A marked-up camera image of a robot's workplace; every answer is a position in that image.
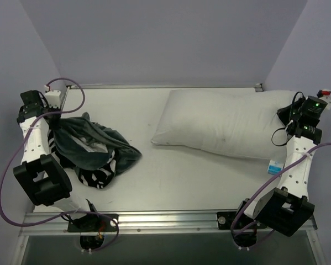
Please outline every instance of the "garment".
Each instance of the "garment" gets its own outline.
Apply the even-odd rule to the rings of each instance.
[[[133,167],[141,153],[117,131],[82,117],[60,119],[48,134],[50,153],[63,168],[73,168],[87,186],[102,189]]]

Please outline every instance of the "white pillow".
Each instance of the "white pillow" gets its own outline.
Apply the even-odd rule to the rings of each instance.
[[[231,96],[205,89],[171,91],[151,142],[284,161],[286,148],[273,145],[271,137],[283,127],[277,110],[290,105],[294,94],[270,91]],[[286,140],[284,130],[275,134],[276,144]]]

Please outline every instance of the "pillow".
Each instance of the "pillow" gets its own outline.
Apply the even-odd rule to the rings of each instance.
[[[219,155],[284,161],[286,147],[271,142],[284,127],[276,115],[295,92],[269,91],[231,96],[205,89],[171,91],[151,142],[188,146]],[[287,140],[284,130],[274,143]]]

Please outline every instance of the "gray wall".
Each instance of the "gray wall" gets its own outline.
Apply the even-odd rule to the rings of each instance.
[[[19,94],[30,89],[43,89],[58,71],[44,44],[34,30],[18,0],[0,0],[0,175],[13,151],[22,141],[17,125],[21,100]],[[15,161],[17,165],[21,156]],[[7,215],[23,221],[28,197],[12,174],[4,184],[3,206]],[[19,229],[0,217],[0,264],[9,264]]]
[[[21,0],[81,83],[263,82],[306,0]]]
[[[315,95],[331,90],[331,0],[308,0],[266,82],[266,89]],[[322,117],[323,141],[331,141],[331,110]],[[331,264],[331,147],[317,152],[309,177],[318,234]]]

